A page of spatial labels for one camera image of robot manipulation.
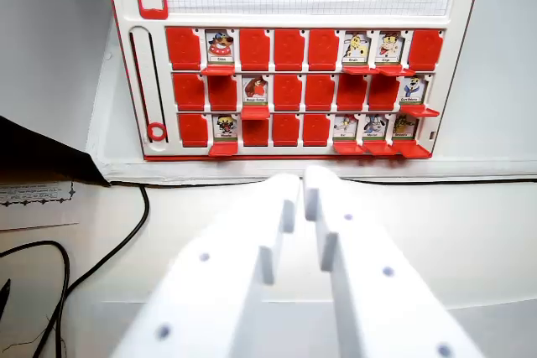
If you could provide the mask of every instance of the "screw hole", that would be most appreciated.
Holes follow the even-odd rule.
[[[438,347],[438,354],[441,356],[451,356],[451,349],[447,345],[440,345]]]
[[[389,267],[389,266],[386,266],[384,269],[383,269],[383,274],[386,276],[386,277],[393,277],[394,276],[394,270]]]
[[[159,340],[164,340],[169,336],[169,333],[171,333],[171,329],[169,328],[167,324],[163,324],[157,330],[157,338]]]

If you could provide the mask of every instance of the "white plastic frame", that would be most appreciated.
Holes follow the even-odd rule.
[[[123,45],[125,64],[129,72],[129,84],[133,96],[133,104],[138,117],[138,130],[140,132],[143,153],[146,156],[201,156],[207,155],[208,148],[184,148],[180,140],[180,132],[177,120],[177,106],[175,104],[173,82],[171,79],[171,64],[167,52],[167,42],[165,37],[165,27],[181,26],[198,29],[196,34],[200,37],[201,47],[201,69],[206,64],[206,48],[204,29],[228,29],[234,30],[234,47],[235,47],[235,69],[238,74],[240,69],[240,43],[238,30],[239,28],[263,28],[268,29],[268,36],[274,39],[274,29],[276,28],[298,28],[303,29],[305,36],[305,58],[302,72],[308,71],[307,54],[309,29],[331,28],[339,30],[340,45],[338,50],[338,60],[336,71],[326,73],[338,74],[341,71],[341,54],[343,52],[343,38],[346,30],[367,31],[371,35],[371,47],[369,52],[368,64],[373,67],[374,54],[378,47],[378,33],[381,30],[401,30],[404,35],[408,35],[404,41],[404,50],[401,63],[403,67],[408,67],[408,54],[411,44],[411,35],[414,29],[439,29],[444,36],[441,55],[434,71],[434,87],[430,83],[427,94],[425,95],[426,104],[433,110],[443,112],[450,90],[451,78],[454,74],[457,56],[461,48],[464,31],[467,26],[468,16],[472,7],[472,0],[450,0],[446,16],[441,17],[408,17],[408,16],[355,16],[355,15],[252,15],[252,14],[173,14],[165,20],[146,20],[141,18],[138,10],[138,0],[114,0],[115,11],[117,16],[117,26],[120,40]],[[155,51],[155,64],[157,75],[159,77],[160,98],[163,118],[167,129],[167,141],[150,142],[147,135],[146,121],[144,116],[144,105],[140,96],[140,88],[134,72],[136,71],[133,53],[130,47],[129,32],[134,27],[143,27],[151,34]],[[274,41],[271,41],[270,55],[271,62],[269,71],[274,71]],[[145,100],[156,96],[150,95],[144,91]],[[242,102],[242,97],[238,96],[238,102]],[[392,112],[398,110],[398,104],[395,105]],[[416,135],[418,144],[428,151],[432,152],[436,134],[441,122],[439,117],[427,117],[420,119],[420,126]],[[289,148],[241,148],[241,139],[239,138],[239,155],[336,155],[331,147],[331,137],[328,139],[326,148],[299,149],[295,148],[291,152]]]

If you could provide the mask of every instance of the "cartoon character picture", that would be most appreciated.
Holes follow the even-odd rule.
[[[366,34],[345,33],[347,50],[341,62],[347,65],[364,65],[368,62],[369,38]]]
[[[242,100],[244,104],[266,104],[268,102],[267,88],[269,83],[261,76],[243,76],[242,88],[243,95]]]
[[[403,50],[404,39],[400,33],[380,33],[377,63],[399,63]]]
[[[363,137],[367,140],[383,139],[386,135],[387,121],[385,117],[380,115],[368,115],[367,123],[363,128]]]
[[[416,128],[418,127],[418,120],[408,115],[399,115],[395,119],[394,133],[392,138],[414,138]]]
[[[353,115],[336,115],[334,118],[334,140],[356,138],[357,119]]]
[[[420,104],[425,94],[426,81],[418,76],[405,78],[403,93],[399,98],[400,104]]]
[[[206,41],[209,63],[233,62],[233,37],[227,35],[226,30],[206,31]]]
[[[215,141],[237,139],[237,122],[231,115],[213,117]]]

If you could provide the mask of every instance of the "white table surface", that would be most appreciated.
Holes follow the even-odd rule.
[[[63,333],[70,358],[107,356],[170,261],[218,211],[253,200],[263,213],[263,201],[255,200],[248,184],[148,189],[148,193],[151,212],[139,236],[67,304]],[[85,197],[79,225],[2,232],[0,250],[41,239],[59,241],[70,253],[71,278],[77,278],[132,230],[143,211],[137,187],[86,186]],[[378,222],[448,309],[537,295],[537,184],[372,186],[367,195],[357,192],[355,200],[364,210],[378,212]],[[46,315],[60,294],[62,272],[60,255],[51,247],[0,261],[0,283],[13,281],[0,322],[0,350],[32,340],[45,327]],[[295,234],[284,239],[277,284],[267,299],[330,298],[329,279],[316,264],[313,225],[300,219]],[[514,315],[511,324],[519,314]],[[481,326],[475,314],[461,316],[471,327]],[[529,323],[535,326],[535,320],[525,317],[526,329]],[[482,337],[497,339],[490,334]],[[0,355],[29,356],[36,345],[13,347]],[[52,350],[47,356],[53,356]]]

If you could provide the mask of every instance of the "cartoon dog card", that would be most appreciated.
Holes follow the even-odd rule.
[[[365,33],[349,32],[345,33],[341,62],[344,65],[365,65],[368,62],[370,40]]]
[[[362,140],[384,140],[388,119],[378,114],[366,115],[366,126],[363,128]]]
[[[393,140],[413,139],[418,128],[418,120],[410,115],[399,115],[395,119]]]
[[[212,117],[215,142],[237,140],[237,121],[231,115]]]
[[[378,37],[378,49],[375,55],[375,63],[377,65],[396,65],[401,61],[403,52],[404,38],[401,33],[381,32]]]
[[[426,87],[423,76],[405,77],[399,91],[399,104],[422,104]]]
[[[227,30],[206,31],[207,62],[220,65],[233,64],[233,37]]]
[[[267,105],[269,84],[262,75],[242,77],[242,103],[244,105]]]
[[[358,121],[354,115],[336,115],[334,117],[334,141],[354,140]]]

